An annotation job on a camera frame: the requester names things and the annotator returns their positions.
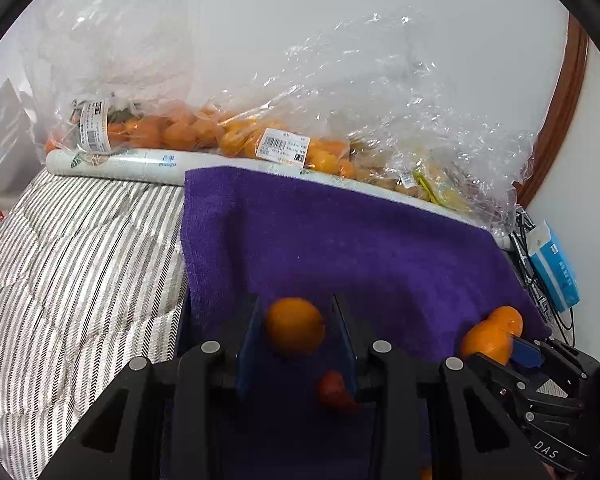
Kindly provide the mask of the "orange mandarin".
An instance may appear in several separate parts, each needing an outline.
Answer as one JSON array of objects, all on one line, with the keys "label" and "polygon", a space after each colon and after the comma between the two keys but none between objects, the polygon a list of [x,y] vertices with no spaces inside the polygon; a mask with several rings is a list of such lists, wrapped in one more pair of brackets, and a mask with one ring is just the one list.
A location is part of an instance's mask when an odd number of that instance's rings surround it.
[{"label": "orange mandarin", "polygon": [[460,343],[463,358],[476,353],[506,365],[513,353],[513,336],[497,322],[484,320],[468,330]]}]

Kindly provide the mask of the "large orange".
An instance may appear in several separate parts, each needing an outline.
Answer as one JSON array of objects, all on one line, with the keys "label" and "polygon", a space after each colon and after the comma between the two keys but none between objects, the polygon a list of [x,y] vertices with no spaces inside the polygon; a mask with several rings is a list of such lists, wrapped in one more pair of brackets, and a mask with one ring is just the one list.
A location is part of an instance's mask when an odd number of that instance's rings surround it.
[{"label": "large orange", "polygon": [[520,337],[524,330],[524,320],[521,314],[511,306],[501,306],[494,309],[489,314],[488,320],[498,324],[502,330],[506,330],[514,337]]}]

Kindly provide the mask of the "red cherry tomato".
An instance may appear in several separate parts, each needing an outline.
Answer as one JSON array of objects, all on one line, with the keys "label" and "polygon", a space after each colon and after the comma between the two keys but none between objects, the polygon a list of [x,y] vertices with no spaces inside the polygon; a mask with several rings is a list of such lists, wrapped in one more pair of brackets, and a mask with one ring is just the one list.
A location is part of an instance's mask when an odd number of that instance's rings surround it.
[{"label": "red cherry tomato", "polygon": [[357,410],[361,407],[349,392],[343,376],[336,370],[328,370],[318,382],[318,400],[321,404],[340,408],[340,410]]}]

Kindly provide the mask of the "small orange kumquat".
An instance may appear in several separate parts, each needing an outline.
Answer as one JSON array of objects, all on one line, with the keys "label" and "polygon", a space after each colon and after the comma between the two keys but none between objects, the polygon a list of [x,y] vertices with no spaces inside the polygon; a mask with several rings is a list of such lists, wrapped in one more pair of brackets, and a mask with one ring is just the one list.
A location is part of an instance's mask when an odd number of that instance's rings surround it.
[{"label": "small orange kumquat", "polygon": [[323,315],[302,298],[282,298],[266,311],[264,326],[268,339],[279,351],[309,356],[322,344],[326,326]]}]

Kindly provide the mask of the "blue tissue box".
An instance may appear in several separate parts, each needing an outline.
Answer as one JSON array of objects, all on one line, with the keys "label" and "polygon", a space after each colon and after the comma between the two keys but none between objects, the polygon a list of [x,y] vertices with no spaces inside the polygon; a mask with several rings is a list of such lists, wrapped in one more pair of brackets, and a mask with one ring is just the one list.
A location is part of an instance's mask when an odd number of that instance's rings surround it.
[{"label": "blue tissue box", "polygon": [[529,258],[558,312],[566,312],[580,302],[576,274],[562,249],[559,238],[547,222],[527,235]]}]

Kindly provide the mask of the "purple towel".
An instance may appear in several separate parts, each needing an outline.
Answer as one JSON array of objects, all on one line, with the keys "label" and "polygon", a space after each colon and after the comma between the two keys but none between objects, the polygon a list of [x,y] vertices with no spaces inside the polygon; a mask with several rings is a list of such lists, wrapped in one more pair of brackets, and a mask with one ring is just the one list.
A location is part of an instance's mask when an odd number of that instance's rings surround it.
[{"label": "purple towel", "polygon": [[[524,333],[548,330],[493,236],[422,209],[248,169],[190,170],[181,225],[188,294],[178,348],[214,339],[248,300],[261,309],[299,297],[352,314],[413,358],[457,353],[474,324],[516,308]],[[306,356],[277,353],[259,334],[248,393],[220,411],[224,479],[361,479],[372,414],[316,402],[329,370],[347,373],[336,325]]]}]

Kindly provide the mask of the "striped mattress cover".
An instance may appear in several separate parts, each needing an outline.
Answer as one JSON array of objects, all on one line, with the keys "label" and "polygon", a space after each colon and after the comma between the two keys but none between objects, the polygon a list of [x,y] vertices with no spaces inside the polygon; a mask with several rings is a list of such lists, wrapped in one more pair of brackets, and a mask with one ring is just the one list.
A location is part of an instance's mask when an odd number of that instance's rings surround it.
[{"label": "striped mattress cover", "polygon": [[170,360],[178,186],[40,172],[0,226],[0,463],[34,479],[134,356]]}]

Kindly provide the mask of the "white paper roll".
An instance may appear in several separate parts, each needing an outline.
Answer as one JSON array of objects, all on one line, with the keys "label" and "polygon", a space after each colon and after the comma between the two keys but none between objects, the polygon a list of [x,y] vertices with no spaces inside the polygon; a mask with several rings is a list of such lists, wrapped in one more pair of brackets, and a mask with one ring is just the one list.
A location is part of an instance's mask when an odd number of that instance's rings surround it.
[{"label": "white paper roll", "polygon": [[237,193],[251,203],[279,203],[286,211],[317,211],[330,197],[338,204],[349,195],[359,211],[370,212],[382,200],[425,211],[476,228],[479,223],[439,205],[377,185],[320,174],[266,160],[228,158],[211,153],[130,148],[120,154],[89,155],[55,148],[45,156],[54,176],[180,186],[196,202],[212,193]]}]

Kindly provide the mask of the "white plastic bag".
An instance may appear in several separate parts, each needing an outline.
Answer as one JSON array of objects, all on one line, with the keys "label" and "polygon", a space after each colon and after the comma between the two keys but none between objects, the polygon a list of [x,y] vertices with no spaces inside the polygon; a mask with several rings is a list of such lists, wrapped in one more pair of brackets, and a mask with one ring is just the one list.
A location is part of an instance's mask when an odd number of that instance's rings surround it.
[{"label": "white plastic bag", "polygon": [[9,79],[0,87],[0,224],[42,171],[38,128]]}]

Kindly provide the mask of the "clear plastic fruit bags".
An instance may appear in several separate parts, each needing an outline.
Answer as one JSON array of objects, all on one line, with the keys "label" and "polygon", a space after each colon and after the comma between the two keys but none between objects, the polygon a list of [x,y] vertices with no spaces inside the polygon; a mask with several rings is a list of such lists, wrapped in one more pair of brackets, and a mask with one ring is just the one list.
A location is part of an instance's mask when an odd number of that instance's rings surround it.
[{"label": "clear plastic fruit bags", "polygon": [[411,195],[503,236],[535,136],[453,110],[410,9],[344,20],[195,89],[195,0],[38,0],[23,61],[48,156],[257,159]]}]

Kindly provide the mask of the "brown wooden door frame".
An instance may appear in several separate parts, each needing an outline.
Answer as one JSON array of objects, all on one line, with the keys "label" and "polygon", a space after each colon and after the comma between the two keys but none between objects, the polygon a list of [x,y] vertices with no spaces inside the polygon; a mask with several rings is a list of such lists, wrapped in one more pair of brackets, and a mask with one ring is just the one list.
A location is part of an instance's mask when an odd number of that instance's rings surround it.
[{"label": "brown wooden door frame", "polygon": [[530,158],[531,176],[524,183],[515,184],[518,203],[523,207],[528,207],[539,192],[566,140],[580,100],[589,43],[580,22],[569,14],[562,65]]}]

